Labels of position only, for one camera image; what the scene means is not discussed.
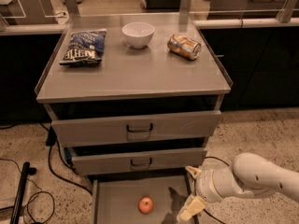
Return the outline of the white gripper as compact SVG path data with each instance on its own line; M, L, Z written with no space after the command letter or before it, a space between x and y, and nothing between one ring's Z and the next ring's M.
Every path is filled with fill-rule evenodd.
M187 222L206 208L206 202L216 203L232 195L232 173L229 167L206 169L186 166L186 171L196 179L195 190L199 196L190 195L180 208L177 221Z

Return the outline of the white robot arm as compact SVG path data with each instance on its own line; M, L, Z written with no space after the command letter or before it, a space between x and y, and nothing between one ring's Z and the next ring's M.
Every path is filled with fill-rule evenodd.
M192 177L193 188L178 212L178 222L185 223L201 213L207 203L228 197L262 199L279 192L299 202L299 173L256 154L241 153L221 169L185 169Z

